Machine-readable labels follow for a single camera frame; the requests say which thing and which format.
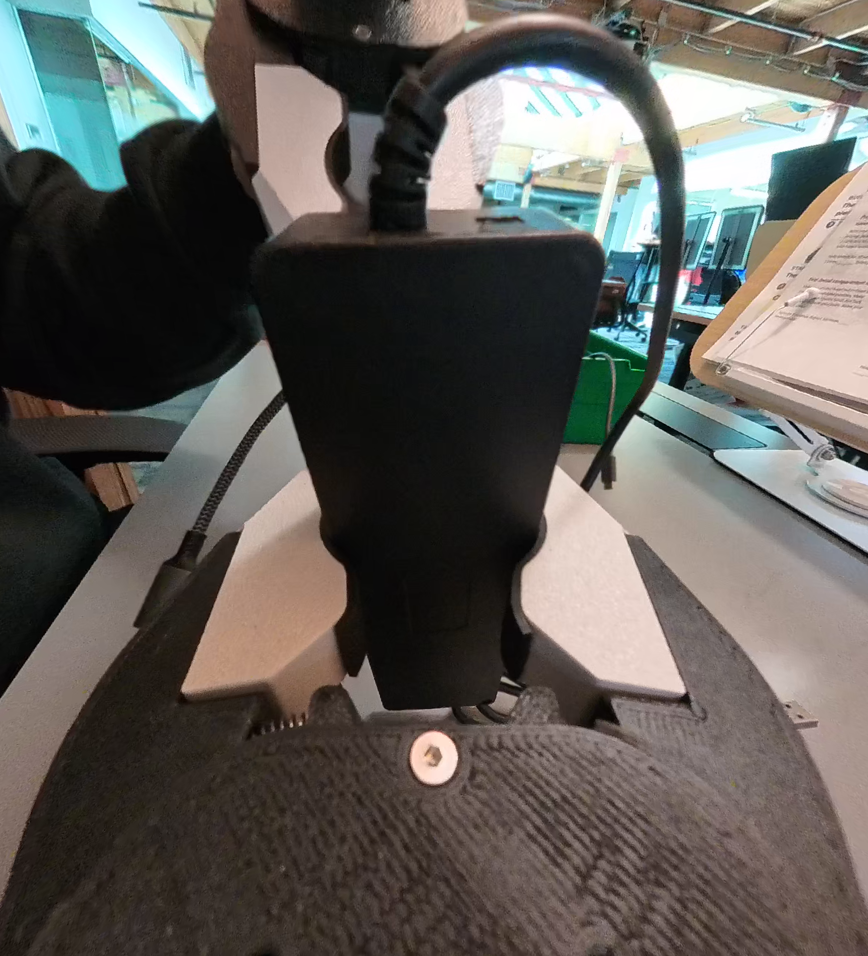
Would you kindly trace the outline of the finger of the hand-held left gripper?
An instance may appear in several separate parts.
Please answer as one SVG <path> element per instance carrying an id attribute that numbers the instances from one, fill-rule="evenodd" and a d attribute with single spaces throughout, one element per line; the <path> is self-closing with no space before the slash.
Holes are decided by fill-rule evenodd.
<path id="1" fill-rule="evenodd" d="M 262 217 L 344 209 L 351 143 L 341 95 L 295 65 L 259 64 L 254 79 L 259 158 L 253 189 Z"/>
<path id="2" fill-rule="evenodd" d="M 348 207 L 364 208 L 381 114 L 396 83 L 420 73 L 434 53 L 354 53 L 348 66 Z M 428 207 L 478 209 L 488 171 L 488 85 L 446 108 L 445 129 L 431 168 Z"/>

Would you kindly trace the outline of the person's left forearm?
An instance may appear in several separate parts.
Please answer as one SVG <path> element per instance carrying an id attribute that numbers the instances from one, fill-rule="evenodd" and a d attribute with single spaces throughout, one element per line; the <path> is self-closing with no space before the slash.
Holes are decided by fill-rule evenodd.
<path id="1" fill-rule="evenodd" d="M 265 229 L 218 117 L 147 128 L 120 161 L 125 184 L 97 190 L 0 127 L 0 418 L 5 389 L 153 405 L 260 341 L 248 266 Z"/>

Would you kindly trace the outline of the wooden document stand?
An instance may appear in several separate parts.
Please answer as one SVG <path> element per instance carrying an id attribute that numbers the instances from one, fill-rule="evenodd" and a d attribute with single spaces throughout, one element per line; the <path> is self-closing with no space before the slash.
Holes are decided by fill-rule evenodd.
<path id="1" fill-rule="evenodd" d="M 720 338 L 751 305 L 756 297 L 773 284 L 786 269 L 786 261 L 806 239 L 827 211 L 849 191 L 852 180 L 863 167 L 840 177 L 827 187 L 807 210 L 794 221 L 778 243 L 762 259 L 741 289 L 712 320 L 701 334 L 690 360 L 693 375 L 702 383 L 745 401 L 762 412 L 772 412 L 787 420 L 809 425 L 820 434 L 852 448 L 868 453 L 868 414 L 838 404 L 833 400 L 810 395 L 796 387 L 771 381 L 751 373 L 717 373 L 717 364 L 706 358 Z"/>

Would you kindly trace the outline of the black monitor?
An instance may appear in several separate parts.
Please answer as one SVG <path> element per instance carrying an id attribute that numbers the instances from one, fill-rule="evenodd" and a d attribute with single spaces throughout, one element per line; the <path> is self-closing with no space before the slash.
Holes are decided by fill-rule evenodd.
<path id="1" fill-rule="evenodd" d="M 856 137 L 848 137 L 774 153 L 764 220 L 798 219 L 829 185 L 848 172 L 856 143 Z"/>

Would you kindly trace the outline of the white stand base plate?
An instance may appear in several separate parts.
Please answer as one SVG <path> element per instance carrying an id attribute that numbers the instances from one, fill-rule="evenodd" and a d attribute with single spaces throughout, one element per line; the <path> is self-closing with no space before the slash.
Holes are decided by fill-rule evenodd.
<path id="1" fill-rule="evenodd" d="M 839 459 L 834 445 L 810 427 L 772 419 L 794 448 L 717 449 L 713 458 L 868 556 L 868 471 Z"/>

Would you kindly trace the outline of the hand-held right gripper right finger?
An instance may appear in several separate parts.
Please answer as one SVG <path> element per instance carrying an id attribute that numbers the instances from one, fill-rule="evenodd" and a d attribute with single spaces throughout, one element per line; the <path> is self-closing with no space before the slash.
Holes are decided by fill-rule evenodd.
<path id="1" fill-rule="evenodd" d="M 511 675 L 552 691 L 561 715 L 592 716 L 614 696 L 675 703 L 686 695 L 626 533 L 560 467 L 511 604 L 525 640 Z"/>

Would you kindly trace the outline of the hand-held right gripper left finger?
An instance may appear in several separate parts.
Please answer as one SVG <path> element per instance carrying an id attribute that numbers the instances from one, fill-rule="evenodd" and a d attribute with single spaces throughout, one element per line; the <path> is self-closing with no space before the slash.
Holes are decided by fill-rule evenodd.
<path id="1" fill-rule="evenodd" d="M 202 703 L 259 694 L 287 718 L 320 687 L 356 680 L 366 658 L 337 629 L 348 610 L 346 571 L 321 535 L 309 472 L 288 481 L 245 524 L 181 695 Z"/>

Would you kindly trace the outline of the green plastic bin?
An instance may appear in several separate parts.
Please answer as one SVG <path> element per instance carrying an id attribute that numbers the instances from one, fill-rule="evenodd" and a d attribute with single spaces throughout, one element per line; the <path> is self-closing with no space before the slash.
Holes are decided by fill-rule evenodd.
<path id="1" fill-rule="evenodd" d="M 599 446 L 643 382 L 646 356 L 590 332 L 562 442 Z"/>

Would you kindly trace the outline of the person's black clothing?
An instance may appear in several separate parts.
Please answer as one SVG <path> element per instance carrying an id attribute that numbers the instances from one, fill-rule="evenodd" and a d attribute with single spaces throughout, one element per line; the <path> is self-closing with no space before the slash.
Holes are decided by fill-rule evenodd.
<path id="1" fill-rule="evenodd" d="M 0 698 L 107 540 L 81 482 L 0 422 Z"/>

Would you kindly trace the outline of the black office chair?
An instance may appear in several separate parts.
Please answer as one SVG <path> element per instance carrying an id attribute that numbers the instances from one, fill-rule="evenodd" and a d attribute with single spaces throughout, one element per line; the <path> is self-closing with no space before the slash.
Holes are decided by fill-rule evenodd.
<path id="1" fill-rule="evenodd" d="M 605 280 L 622 289 L 612 289 L 616 293 L 609 305 L 609 321 L 606 328 L 618 332 L 630 332 L 642 343 L 647 340 L 645 328 L 635 323 L 639 300 L 637 290 L 642 284 L 640 274 L 643 271 L 645 253 L 639 251 L 612 251 L 606 262 Z"/>

